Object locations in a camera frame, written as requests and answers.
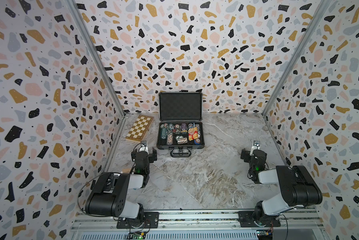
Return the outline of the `grey poker set case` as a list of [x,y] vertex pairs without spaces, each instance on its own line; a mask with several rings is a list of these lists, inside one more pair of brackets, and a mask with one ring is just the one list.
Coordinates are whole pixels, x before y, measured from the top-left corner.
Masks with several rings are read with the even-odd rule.
[[[196,123],[202,120],[201,92],[162,92],[158,95],[159,124],[160,123]],[[203,149],[205,146],[166,147],[173,158],[189,158],[193,150]]]

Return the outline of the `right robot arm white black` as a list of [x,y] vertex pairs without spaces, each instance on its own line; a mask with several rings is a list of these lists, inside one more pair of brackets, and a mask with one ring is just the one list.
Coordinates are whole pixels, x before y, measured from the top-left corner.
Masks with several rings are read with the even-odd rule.
[[242,150],[241,159],[249,164],[248,178],[255,184],[278,184],[280,188],[280,193],[259,201],[253,211],[238,212],[242,228],[280,227],[281,214],[322,203],[323,194],[305,166],[267,169],[267,153],[258,148]]

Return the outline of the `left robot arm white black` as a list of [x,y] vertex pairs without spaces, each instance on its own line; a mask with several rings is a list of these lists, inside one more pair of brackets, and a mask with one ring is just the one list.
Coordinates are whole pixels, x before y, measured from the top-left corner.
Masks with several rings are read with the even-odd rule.
[[95,182],[85,204],[85,213],[95,217],[115,217],[118,229],[156,229],[158,212],[146,213],[140,203],[127,200],[129,190],[146,187],[150,164],[157,160],[157,151],[150,153],[147,147],[133,150],[131,153],[134,166],[128,173],[105,172]]

